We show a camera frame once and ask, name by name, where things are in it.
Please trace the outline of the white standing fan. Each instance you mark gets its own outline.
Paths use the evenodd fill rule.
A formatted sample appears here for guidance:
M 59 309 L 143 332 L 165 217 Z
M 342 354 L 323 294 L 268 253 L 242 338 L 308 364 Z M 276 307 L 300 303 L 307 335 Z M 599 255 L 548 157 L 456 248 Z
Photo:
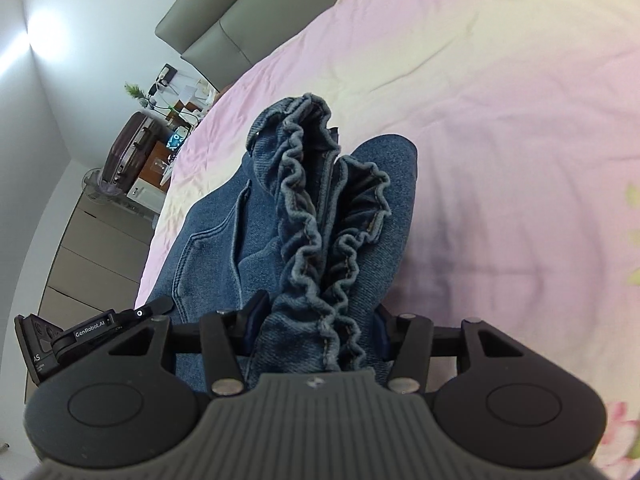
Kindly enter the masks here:
M 101 188 L 101 169 L 93 168 L 85 173 L 81 180 L 82 195 L 87 200 L 98 204 L 105 204 L 107 202 L 107 196 L 103 193 Z

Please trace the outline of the grey padded headboard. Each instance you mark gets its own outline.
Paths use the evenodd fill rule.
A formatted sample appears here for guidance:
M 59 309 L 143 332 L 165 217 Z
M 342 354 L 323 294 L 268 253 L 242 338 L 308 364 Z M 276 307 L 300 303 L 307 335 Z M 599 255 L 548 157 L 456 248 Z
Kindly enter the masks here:
M 337 0 L 175 0 L 155 27 L 212 86 L 234 84 Z

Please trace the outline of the blue denim pants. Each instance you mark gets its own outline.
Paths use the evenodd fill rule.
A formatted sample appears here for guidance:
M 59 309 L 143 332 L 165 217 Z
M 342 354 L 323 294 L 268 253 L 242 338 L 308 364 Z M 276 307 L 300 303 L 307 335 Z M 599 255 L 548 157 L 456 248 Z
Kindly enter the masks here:
M 376 308 L 407 244 L 418 151 L 383 134 L 343 154 L 330 116 L 309 93 L 266 108 L 240 168 L 190 208 L 151 290 L 171 298 L 178 324 L 266 292 L 270 315 L 240 359 L 249 385 L 390 368 Z

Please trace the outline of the small green potted plant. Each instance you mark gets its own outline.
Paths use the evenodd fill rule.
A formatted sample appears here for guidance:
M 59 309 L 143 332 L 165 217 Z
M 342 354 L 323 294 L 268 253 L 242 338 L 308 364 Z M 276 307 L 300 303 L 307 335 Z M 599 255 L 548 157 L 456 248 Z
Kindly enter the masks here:
M 124 89 L 128 96 L 131 96 L 143 108 L 147 108 L 150 104 L 148 96 L 137 84 L 124 83 Z

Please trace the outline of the beige wall cabinets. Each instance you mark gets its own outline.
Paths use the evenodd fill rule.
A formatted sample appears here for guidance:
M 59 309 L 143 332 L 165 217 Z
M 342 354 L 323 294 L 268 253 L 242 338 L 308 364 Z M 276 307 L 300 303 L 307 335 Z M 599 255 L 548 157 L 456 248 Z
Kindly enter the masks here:
M 67 326 L 136 302 L 152 224 L 82 193 L 53 260 L 39 313 Z

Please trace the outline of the pink floral bed sheet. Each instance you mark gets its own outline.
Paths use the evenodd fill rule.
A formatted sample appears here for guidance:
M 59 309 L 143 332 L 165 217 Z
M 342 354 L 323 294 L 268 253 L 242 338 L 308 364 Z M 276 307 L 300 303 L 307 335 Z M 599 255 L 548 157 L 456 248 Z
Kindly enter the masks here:
M 138 292 L 186 213 L 239 167 L 268 105 L 311 92 L 345 152 L 418 150 L 405 258 L 386 297 L 474 316 L 589 384 L 594 462 L 639 470 L 639 0 L 338 0 L 246 72 L 181 151 Z

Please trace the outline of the blue tissue box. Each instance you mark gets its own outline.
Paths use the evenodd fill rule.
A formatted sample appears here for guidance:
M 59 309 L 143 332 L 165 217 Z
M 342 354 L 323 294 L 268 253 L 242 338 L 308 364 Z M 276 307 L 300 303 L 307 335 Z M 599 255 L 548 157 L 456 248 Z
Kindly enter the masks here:
M 171 136 L 166 143 L 166 148 L 172 152 L 178 151 L 189 134 L 190 130 L 188 128 L 183 126 L 178 127 L 173 133 L 171 133 Z

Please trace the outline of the cluttered bedside table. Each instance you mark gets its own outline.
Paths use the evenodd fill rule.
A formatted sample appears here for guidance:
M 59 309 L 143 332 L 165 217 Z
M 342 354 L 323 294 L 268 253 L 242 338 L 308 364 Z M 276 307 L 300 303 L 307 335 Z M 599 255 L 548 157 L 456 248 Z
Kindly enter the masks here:
M 165 124 L 168 139 L 180 126 L 188 128 L 191 134 L 212 108 L 217 96 L 217 90 L 208 80 L 192 77 L 168 64 L 163 66 L 149 88 L 140 88 L 150 102 L 147 108 L 142 107 L 142 112 Z M 137 181 L 127 193 L 130 200 L 156 214 L 163 208 L 172 162 L 180 150 L 169 151 L 166 148 L 168 139 L 157 142 Z

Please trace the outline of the dark purple suitcase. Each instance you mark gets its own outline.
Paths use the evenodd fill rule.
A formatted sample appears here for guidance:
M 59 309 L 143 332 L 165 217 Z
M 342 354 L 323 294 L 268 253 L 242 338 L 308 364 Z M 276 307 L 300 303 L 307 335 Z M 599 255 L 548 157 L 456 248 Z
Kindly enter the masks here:
M 168 139 L 168 130 L 154 116 L 135 112 L 122 127 L 107 154 L 102 181 L 128 193 L 157 142 Z

